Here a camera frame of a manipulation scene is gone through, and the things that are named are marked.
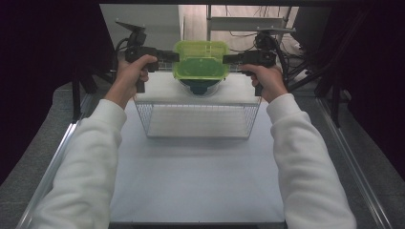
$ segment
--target green container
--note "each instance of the green container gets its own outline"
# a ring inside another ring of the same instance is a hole
[[[229,73],[229,65],[223,64],[228,47],[222,41],[180,41],[175,52],[180,55],[173,67],[176,79],[222,80]]]

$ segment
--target white sleeve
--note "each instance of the white sleeve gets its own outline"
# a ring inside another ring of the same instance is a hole
[[[288,228],[356,228],[325,141],[308,114],[292,94],[274,99],[267,113]]]
[[[33,228],[108,228],[125,112],[102,99],[83,119],[32,217]]]

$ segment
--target handle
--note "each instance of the handle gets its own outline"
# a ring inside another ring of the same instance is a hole
[[[256,85],[256,87],[254,87],[254,95],[255,96],[262,96],[262,90],[263,90],[263,85],[260,84],[260,82],[259,82],[259,84]]]
[[[145,93],[145,82],[138,79],[137,83],[135,84],[137,87],[137,94],[143,94]]]

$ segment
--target black panel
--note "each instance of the black panel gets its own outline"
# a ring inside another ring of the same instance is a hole
[[[76,68],[108,71],[113,44],[98,4],[3,1],[0,17],[2,182],[44,121],[54,90]]]
[[[405,178],[405,10],[385,3],[369,13],[341,70],[354,117]]]
[[[330,8],[302,7],[297,11],[291,34],[308,52],[317,52],[330,17]]]

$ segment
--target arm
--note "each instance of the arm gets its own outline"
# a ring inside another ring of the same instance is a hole
[[[154,61],[155,57],[143,56],[131,65],[121,64],[105,99],[75,130],[53,189],[35,209],[33,228],[108,228],[120,130],[126,120],[123,109],[136,93],[139,75],[148,79],[141,69]]]
[[[273,126],[274,158],[288,228],[355,228],[345,191],[319,132],[283,85],[277,68],[246,65],[264,86],[263,98]]]

